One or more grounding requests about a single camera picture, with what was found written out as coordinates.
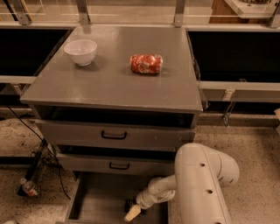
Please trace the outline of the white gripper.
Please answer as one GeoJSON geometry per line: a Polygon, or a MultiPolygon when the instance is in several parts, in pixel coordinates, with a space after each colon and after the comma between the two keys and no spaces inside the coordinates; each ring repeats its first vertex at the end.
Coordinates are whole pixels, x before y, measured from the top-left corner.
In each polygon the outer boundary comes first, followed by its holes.
{"type": "Polygon", "coordinates": [[[167,202],[172,200],[174,197],[174,190],[161,192],[159,195],[153,195],[148,191],[147,188],[145,188],[136,196],[137,205],[133,205],[130,208],[130,210],[126,213],[124,220],[130,222],[141,213],[141,209],[146,210],[152,207],[154,204],[167,202]]]}

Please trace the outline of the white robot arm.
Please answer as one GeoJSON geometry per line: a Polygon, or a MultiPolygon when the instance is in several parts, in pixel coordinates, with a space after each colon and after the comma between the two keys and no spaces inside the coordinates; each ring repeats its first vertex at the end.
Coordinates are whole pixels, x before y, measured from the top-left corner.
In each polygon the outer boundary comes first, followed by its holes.
{"type": "Polygon", "coordinates": [[[187,143],[177,151],[174,171],[171,176],[153,178],[136,196],[124,220],[130,222],[142,210],[177,198],[183,224],[232,224],[221,190],[240,177],[232,157],[200,143],[187,143]]]}

